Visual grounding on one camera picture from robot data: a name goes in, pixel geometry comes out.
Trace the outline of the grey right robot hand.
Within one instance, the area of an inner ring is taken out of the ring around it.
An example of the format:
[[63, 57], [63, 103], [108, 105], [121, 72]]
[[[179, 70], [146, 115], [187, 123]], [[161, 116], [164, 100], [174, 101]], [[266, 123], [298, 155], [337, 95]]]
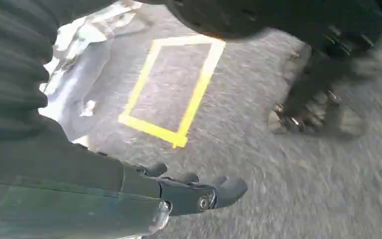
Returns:
[[[202, 183], [194, 173], [130, 164], [72, 143], [39, 109], [58, 29], [110, 0], [0, 0], [0, 239], [122, 239], [154, 234], [169, 217], [226, 208], [242, 178]], [[332, 86], [382, 41], [382, 0], [158, 0], [205, 36], [242, 40], [288, 33], [313, 55], [271, 115], [287, 131], [351, 135], [363, 120], [337, 104]]]

